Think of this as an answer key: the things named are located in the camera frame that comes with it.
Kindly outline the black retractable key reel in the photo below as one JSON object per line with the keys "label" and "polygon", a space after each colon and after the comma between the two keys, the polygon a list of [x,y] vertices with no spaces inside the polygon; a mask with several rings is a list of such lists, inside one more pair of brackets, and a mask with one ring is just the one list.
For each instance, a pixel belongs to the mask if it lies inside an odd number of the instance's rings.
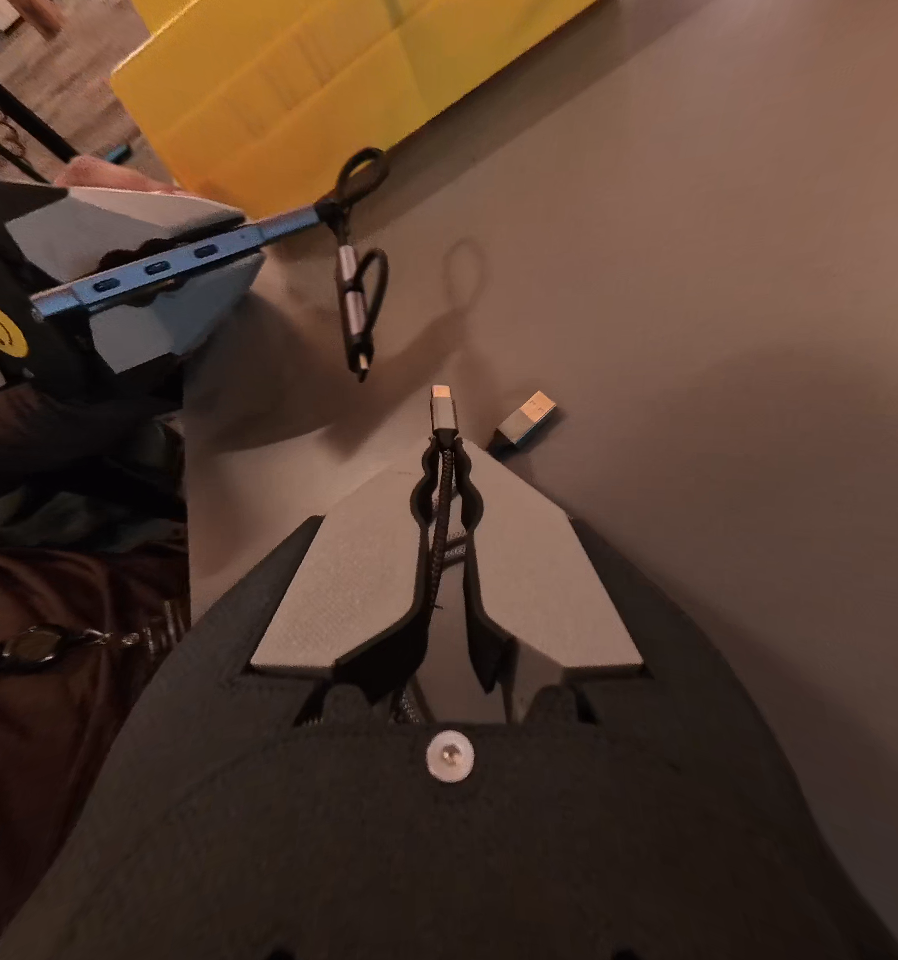
{"label": "black retractable key reel", "polygon": [[142,641],[138,631],[72,630],[42,624],[0,641],[0,677],[28,675],[53,666],[69,654],[91,646],[134,647]]}

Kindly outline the person's left hand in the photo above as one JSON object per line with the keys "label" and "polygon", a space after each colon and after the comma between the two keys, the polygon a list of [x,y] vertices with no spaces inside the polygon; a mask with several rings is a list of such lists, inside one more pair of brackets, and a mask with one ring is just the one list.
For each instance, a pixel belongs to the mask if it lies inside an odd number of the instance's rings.
{"label": "person's left hand", "polygon": [[185,190],[174,184],[166,184],[135,169],[89,154],[78,154],[71,159],[51,183],[60,188],[101,188],[160,195],[186,194]]}

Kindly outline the yellow plastic bin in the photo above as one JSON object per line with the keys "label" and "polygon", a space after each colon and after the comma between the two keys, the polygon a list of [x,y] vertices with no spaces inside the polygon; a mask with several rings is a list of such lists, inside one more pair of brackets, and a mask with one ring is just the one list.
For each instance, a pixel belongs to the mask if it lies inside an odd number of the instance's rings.
{"label": "yellow plastic bin", "polygon": [[580,15],[584,1],[191,2],[113,72],[197,196],[260,218],[325,194]]}

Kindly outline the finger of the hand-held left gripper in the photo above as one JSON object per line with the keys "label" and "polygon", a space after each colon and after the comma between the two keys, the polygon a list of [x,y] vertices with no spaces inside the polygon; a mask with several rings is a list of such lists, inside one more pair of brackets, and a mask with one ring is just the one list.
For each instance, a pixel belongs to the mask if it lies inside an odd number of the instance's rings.
{"label": "finger of the hand-held left gripper", "polygon": [[90,318],[95,352],[116,375],[199,347],[247,294],[263,267],[261,252],[157,294],[145,306],[120,304]]}
{"label": "finger of the hand-held left gripper", "polygon": [[115,251],[240,224],[245,214],[215,200],[176,193],[71,187],[62,198],[6,222],[23,257],[58,282],[96,271]]}

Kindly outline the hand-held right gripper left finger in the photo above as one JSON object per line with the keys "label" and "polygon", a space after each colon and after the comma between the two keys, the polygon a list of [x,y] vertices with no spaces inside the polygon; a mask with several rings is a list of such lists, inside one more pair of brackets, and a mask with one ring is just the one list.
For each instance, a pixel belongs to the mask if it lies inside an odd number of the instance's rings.
{"label": "hand-held right gripper left finger", "polygon": [[325,514],[252,654],[258,673],[357,687],[381,701],[428,645],[438,452],[423,438]]}

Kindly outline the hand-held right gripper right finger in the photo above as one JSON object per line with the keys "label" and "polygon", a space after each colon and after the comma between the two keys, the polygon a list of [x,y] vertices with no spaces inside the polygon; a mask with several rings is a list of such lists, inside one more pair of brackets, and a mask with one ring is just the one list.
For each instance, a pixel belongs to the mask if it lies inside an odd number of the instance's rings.
{"label": "hand-held right gripper right finger", "polygon": [[460,439],[469,659],[508,714],[549,687],[636,676],[645,662],[568,514]]}

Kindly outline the person's brown clothing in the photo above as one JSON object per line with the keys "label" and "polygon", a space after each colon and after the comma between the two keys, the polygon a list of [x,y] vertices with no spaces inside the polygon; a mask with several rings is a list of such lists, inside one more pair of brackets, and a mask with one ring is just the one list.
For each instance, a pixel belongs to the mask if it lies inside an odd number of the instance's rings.
{"label": "person's brown clothing", "polygon": [[139,632],[0,677],[0,934],[83,808],[144,687],[190,628],[185,529],[67,492],[0,496],[0,641],[42,624]]}

